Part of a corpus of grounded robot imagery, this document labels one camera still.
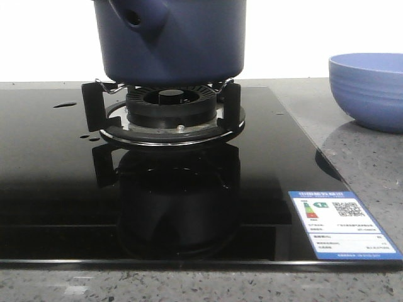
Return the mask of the dark blue pot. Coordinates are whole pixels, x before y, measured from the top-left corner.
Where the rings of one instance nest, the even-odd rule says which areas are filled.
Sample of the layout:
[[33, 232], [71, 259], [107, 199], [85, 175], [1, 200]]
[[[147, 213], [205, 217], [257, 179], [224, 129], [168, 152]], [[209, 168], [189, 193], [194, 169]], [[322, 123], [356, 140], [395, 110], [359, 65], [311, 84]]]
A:
[[95, 1], [105, 74], [133, 86], [186, 86], [244, 67], [246, 1]]

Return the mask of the light blue bowl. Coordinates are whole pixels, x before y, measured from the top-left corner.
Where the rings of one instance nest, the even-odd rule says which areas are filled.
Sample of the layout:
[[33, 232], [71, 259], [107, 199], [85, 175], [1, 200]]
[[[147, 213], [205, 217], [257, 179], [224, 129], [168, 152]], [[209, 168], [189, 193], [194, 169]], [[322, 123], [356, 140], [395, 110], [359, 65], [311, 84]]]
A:
[[345, 53], [329, 58], [338, 106], [357, 124], [402, 133], [402, 54]]

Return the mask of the right gas burner with grate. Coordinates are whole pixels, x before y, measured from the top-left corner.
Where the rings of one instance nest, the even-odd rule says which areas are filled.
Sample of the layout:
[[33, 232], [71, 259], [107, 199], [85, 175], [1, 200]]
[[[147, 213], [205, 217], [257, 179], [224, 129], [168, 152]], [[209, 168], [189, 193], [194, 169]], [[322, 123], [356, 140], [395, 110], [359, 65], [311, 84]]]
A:
[[179, 147], [230, 140], [245, 126], [241, 87], [232, 79], [185, 87], [81, 86], [88, 130], [111, 143]]

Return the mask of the black glass gas stove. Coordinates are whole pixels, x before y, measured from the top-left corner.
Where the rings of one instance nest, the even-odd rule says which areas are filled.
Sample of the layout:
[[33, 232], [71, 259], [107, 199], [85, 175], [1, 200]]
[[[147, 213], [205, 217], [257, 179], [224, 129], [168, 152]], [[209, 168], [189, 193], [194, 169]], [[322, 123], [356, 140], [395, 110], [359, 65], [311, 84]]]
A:
[[86, 127], [79, 88], [1, 89], [1, 266], [399, 271], [320, 260], [290, 191], [350, 191], [267, 87], [235, 139], [124, 149]]

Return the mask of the blue energy label sticker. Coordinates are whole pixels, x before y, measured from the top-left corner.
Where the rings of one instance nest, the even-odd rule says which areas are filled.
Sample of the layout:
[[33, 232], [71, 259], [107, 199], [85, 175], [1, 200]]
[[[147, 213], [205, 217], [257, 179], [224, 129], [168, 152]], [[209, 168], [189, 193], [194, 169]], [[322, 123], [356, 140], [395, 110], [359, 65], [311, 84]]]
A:
[[402, 260], [378, 222], [351, 191], [290, 191], [320, 260]]

